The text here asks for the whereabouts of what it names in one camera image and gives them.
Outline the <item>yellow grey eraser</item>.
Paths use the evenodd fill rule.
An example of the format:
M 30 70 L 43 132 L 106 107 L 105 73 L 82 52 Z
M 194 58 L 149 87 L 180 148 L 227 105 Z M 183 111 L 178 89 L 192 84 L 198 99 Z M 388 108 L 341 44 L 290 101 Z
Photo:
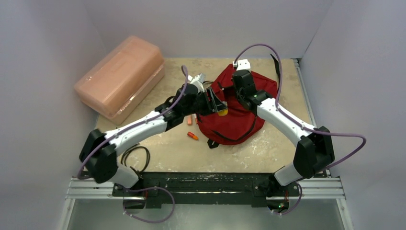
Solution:
M 226 116 L 228 114 L 228 109 L 222 110 L 217 113 L 219 116 Z

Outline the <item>red backpack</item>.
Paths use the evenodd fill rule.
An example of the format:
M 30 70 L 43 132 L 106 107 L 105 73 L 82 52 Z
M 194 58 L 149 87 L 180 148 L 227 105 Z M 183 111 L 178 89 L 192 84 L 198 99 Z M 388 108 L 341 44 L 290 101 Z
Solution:
M 208 147 L 219 145 L 237 145 L 246 141 L 258 132 L 265 121 L 250 111 L 245 110 L 237 101 L 231 81 L 235 69 L 229 64 L 210 85 L 216 96 L 227 102 L 228 113 L 220 116 L 217 113 L 203 116 L 197 115 L 197 125 L 207 138 Z

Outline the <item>red orange marker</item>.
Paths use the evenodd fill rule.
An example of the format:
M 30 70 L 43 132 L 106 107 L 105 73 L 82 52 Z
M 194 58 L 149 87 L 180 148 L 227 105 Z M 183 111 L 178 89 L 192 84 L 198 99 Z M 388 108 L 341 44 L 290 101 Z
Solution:
M 194 140 L 199 140 L 199 138 L 198 138 L 194 133 L 192 133 L 192 132 L 188 132 L 188 133 L 187 133 L 187 136 L 190 137 L 190 138 L 192 138 L 192 139 L 194 139 Z

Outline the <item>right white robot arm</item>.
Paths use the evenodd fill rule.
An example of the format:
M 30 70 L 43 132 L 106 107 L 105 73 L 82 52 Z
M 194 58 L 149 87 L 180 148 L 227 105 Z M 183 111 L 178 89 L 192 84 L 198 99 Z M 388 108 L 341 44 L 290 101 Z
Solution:
M 276 127 L 296 147 L 292 163 L 277 170 L 269 181 L 269 189 L 273 194 L 282 194 L 288 184 L 311 178 L 334 161 L 332 139 L 327 128 L 311 126 L 285 111 L 269 93 L 256 89 L 253 76 L 248 70 L 234 72 L 232 82 L 238 102 L 255 116 Z

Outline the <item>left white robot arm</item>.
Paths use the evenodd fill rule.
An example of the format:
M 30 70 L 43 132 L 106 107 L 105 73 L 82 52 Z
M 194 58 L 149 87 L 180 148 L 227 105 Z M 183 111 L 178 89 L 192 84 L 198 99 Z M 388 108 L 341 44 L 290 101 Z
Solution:
M 101 132 L 91 131 L 79 155 L 81 172 L 86 169 L 88 176 L 96 183 L 113 182 L 124 187 L 131 196 L 142 192 L 140 174 L 117 162 L 117 157 L 143 140 L 169 131 L 180 125 L 186 116 L 211 115 L 227 110 L 227 103 L 220 100 L 212 88 L 198 89 L 186 83 L 174 96 L 157 106 L 146 116 L 117 129 Z

